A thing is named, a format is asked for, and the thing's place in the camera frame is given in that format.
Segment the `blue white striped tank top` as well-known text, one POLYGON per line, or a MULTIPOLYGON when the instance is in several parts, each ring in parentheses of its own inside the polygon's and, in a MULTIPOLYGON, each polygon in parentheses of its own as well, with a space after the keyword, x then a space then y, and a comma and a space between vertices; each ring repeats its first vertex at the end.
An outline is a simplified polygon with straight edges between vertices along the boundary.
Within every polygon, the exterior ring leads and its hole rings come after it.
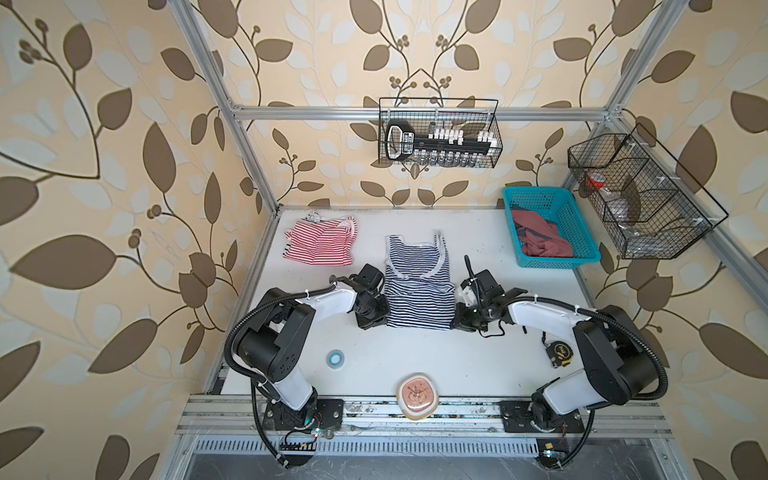
POLYGON ((386 238, 384 295, 391 328, 449 330, 455 317, 455 285, 445 238, 436 231, 430 243, 386 238))

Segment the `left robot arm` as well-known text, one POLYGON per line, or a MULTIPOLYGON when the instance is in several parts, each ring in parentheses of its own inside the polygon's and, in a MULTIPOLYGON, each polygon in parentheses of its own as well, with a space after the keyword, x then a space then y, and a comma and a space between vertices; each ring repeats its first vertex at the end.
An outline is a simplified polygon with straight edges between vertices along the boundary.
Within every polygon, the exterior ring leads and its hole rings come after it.
POLYGON ((225 363, 249 380, 255 429, 281 467, 307 463, 321 435, 343 422, 344 401, 321 398, 299 367, 312 325, 347 313, 363 330, 384 324, 390 309, 383 283, 384 274, 366 264, 321 289, 271 288, 228 333, 225 363))

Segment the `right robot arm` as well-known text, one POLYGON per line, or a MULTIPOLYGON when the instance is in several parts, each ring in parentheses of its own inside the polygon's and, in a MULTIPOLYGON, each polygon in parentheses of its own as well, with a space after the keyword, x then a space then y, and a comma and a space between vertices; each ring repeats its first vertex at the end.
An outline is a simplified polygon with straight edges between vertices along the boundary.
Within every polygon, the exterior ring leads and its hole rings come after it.
POLYGON ((630 401, 654 401, 668 391, 669 379, 657 354, 627 313, 609 305, 590 310, 529 293, 505 290, 488 270, 470 270, 462 283, 453 328, 487 337, 492 322, 541 332, 542 342, 560 341, 580 357, 580 369, 539 387, 519 418, 543 433, 565 426, 581 411, 588 416, 577 443, 568 452, 547 447, 537 461, 545 469, 563 470, 581 452, 596 414, 630 401))

